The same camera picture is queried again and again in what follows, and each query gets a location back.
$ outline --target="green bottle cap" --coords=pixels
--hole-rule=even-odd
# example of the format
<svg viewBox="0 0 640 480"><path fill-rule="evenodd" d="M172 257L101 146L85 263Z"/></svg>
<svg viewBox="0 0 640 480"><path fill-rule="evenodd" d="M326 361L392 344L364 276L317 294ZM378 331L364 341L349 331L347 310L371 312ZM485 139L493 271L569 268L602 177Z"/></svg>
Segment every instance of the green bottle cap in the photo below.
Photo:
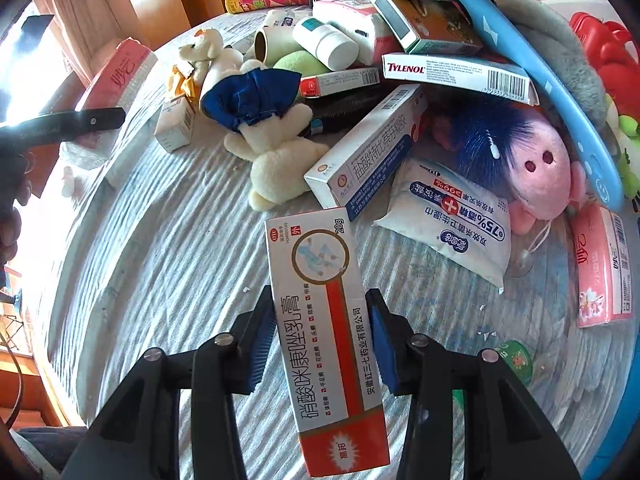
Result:
<svg viewBox="0 0 640 480"><path fill-rule="evenodd" d="M533 377L533 362L524 345L519 341L510 340L505 341L500 346L494 348L494 350L506 361L509 368L511 368L522 381L522 384L529 386L531 378ZM458 406L464 410L464 392L462 390L453 390L453 398Z"/></svg>

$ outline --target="pill bottle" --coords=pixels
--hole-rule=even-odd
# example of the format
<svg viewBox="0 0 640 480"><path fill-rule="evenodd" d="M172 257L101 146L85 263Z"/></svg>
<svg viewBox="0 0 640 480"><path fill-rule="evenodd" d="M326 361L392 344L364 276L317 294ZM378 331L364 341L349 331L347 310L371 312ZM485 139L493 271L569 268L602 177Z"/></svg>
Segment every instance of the pill bottle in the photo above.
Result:
<svg viewBox="0 0 640 480"><path fill-rule="evenodd" d="M333 25L305 18L293 29L293 38L334 72L350 67L358 57L358 45Z"/></svg>

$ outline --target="pink plush toy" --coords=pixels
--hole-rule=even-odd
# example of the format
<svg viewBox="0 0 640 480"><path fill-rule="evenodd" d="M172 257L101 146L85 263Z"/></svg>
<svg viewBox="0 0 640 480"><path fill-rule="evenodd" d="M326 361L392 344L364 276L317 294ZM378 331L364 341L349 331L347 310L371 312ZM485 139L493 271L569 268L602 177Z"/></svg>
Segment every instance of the pink plush toy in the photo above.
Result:
<svg viewBox="0 0 640 480"><path fill-rule="evenodd" d="M483 187L505 179L516 198L509 204L511 231L524 235L536 219L556 218L581 202L586 175L570 162L555 128L534 108L483 98L450 120L436 118L434 138L458 152L458 172Z"/></svg>

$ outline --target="wet wipes package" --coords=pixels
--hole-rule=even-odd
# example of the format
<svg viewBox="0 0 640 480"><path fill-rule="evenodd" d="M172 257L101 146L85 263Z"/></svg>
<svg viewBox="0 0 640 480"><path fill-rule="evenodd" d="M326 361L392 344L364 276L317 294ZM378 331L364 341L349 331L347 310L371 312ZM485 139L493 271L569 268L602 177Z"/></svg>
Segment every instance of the wet wipes package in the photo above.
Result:
<svg viewBox="0 0 640 480"><path fill-rule="evenodd" d="M507 202L444 166L405 159L388 211L374 224L429 245L502 293L511 254Z"/></svg>

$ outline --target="hair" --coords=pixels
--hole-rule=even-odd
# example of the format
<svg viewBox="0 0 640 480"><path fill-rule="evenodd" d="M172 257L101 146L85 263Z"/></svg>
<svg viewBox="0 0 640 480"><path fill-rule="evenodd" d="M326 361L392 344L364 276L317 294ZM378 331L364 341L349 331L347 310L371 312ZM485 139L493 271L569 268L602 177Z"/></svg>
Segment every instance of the hair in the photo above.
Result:
<svg viewBox="0 0 640 480"><path fill-rule="evenodd" d="M533 129L512 102L482 94L452 115L451 135L453 145L459 146L458 173L490 189L514 167L513 147L532 146Z"/></svg>

